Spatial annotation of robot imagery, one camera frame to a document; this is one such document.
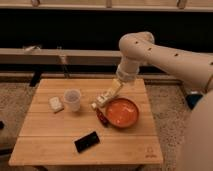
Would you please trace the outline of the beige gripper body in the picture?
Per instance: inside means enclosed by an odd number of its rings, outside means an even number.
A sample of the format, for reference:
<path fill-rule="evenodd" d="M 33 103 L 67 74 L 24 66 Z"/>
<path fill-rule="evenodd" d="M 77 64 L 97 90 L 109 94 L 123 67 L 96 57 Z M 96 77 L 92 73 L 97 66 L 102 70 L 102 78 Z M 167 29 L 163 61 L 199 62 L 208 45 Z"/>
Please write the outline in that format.
<path fill-rule="evenodd" d="M 137 72 L 128 72 L 124 70 L 121 66 L 117 67 L 116 76 L 120 82 L 133 82 L 136 79 Z"/>

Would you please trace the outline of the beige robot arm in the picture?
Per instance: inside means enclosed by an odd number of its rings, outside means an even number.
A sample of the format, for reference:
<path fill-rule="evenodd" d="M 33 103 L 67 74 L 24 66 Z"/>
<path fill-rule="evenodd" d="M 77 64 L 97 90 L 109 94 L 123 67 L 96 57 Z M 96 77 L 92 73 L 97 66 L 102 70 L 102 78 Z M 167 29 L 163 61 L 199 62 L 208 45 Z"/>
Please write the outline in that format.
<path fill-rule="evenodd" d="M 204 93 L 191 112 L 176 171 L 213 171 L 213 56 L 158 46 L 150 32 L 125 34 L 119 49 L 120 81 L 132 82 L 146 61 Z"/>

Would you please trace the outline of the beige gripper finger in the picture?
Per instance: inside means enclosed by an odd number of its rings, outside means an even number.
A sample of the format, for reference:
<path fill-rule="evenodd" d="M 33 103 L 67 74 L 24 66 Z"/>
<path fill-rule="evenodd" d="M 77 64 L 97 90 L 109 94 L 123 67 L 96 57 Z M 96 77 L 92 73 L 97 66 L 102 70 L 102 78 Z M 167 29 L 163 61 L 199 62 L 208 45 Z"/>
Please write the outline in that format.
<path fill-rule="evenodd" d="M 114 79 L 109 88 L 109 94 L 112 97 L 116 96 L 117 93 L 121 90 L 122 86 L 123 86 L 123 84 L 118 79 Z"/>

